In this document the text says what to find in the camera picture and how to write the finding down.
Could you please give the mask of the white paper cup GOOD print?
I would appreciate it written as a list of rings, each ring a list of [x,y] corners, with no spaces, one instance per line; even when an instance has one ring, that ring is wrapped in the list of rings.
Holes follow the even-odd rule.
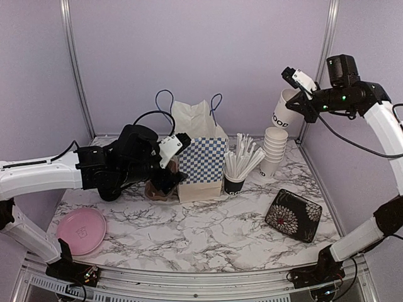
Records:
[[[271,117],[272,123],[277,128],[286,129],[290,125],[294,125],[303,120],[303,116],[295,111],[292,111],[286,107],[287,101],[291,100],[299,93],[296,89],[284,89],[280,93],[279,100],[274,109]]]

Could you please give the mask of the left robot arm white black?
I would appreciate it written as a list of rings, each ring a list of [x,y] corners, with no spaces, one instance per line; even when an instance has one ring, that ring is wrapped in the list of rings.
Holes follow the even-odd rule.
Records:
[[[1,163],[1,232],[39,255],[66,280],[79,275],[63,240],[48,236],[15,205],[14,198],[54,189],[96,189],[101,199],[114,201],[123,190],[150,181],[169,194],[186,179],[172,172],[169,161],[191,143],[186,133],[159,140],[156,132],[142,125],[126,125],[117,140],[107,146],[79,147],[56,157]]]

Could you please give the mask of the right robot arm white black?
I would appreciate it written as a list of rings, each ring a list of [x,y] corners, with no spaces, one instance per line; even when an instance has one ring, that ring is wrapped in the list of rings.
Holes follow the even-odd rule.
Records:
[[[401,105],[392,102],[381,84],[361,79],[353,56],[330,56],[326,65],[328,88],[321,88],[301,69],[287,67],[282,71],[282,78],[299,91],[286,107],[302,115],[306,123],[320,121],[338,139],[388,162],[397,195],[381,203],[361,225],[320,251],[312,268],[312,277],[319,282],[328,280],[346,259],[378,245],[402,228],[402,121],[395,112]],[[324,119],[325,113],[351,120],[361,117],[382,149],[375,151],[344,137]]]

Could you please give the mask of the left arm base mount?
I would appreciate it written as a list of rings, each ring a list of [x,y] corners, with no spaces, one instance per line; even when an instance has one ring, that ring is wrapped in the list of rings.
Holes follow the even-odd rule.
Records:
[[[100,275],[100,268],[96,265],[87,265],[74,262],[68,243],[58,238],[61,247],[61,259],[53,264],[47,264],[45,274],[64,281],[71,281],[90,287],[96,287]]]

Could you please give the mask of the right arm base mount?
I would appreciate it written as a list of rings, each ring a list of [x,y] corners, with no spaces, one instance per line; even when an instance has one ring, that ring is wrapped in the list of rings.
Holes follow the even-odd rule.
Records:
[[[341,281],[346,275],[342,266],[342,262],[336,262],[333,259],[330,245],[328,245],[319,252],[316,264],[292,269],[286,278],[293,283],[295,289]]]

